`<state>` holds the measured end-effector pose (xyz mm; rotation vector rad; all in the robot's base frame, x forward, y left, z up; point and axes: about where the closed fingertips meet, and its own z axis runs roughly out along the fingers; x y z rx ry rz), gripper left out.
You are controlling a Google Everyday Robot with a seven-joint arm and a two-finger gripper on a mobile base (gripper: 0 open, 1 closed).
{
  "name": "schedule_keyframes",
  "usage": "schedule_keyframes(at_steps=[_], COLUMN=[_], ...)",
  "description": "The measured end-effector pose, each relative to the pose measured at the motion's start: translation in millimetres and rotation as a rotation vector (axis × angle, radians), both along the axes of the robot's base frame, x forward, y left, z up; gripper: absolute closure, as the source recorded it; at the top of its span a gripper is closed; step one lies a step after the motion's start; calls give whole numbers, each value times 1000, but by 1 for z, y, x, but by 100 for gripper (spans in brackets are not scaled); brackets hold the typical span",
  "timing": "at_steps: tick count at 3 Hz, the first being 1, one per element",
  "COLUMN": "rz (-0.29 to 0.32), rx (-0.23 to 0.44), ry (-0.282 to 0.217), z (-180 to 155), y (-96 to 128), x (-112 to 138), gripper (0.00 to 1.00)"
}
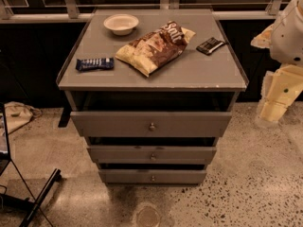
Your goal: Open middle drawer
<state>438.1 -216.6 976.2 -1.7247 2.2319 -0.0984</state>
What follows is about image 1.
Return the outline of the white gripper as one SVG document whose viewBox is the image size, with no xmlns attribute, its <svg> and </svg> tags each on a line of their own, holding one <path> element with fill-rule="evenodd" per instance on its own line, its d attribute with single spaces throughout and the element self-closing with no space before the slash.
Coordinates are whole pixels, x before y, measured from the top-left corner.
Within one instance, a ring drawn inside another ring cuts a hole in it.
<svg viewBox="0 0 303 227">
<path fill-rule="evenodd" d="M 262 82 L 258 116 L 269 122 L 277 122 L 303 92 L 303 68 L 282 63 L 275 71 L 267 71 Z"/>
</svg>

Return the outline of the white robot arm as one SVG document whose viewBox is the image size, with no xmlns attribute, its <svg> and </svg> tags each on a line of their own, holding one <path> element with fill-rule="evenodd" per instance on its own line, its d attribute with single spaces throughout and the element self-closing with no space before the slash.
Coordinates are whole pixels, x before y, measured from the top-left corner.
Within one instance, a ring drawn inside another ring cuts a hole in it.
<svg viewBox="0 0 303 227">
<path fill-rule="evenodd" d="M 268 48 L 271 58 L 281 63 L 263 79 L 258 113 L 263 120 L 277 122 L 303 92 L 303 0 L 291 0 L 251 45 Z"/>
</svg>

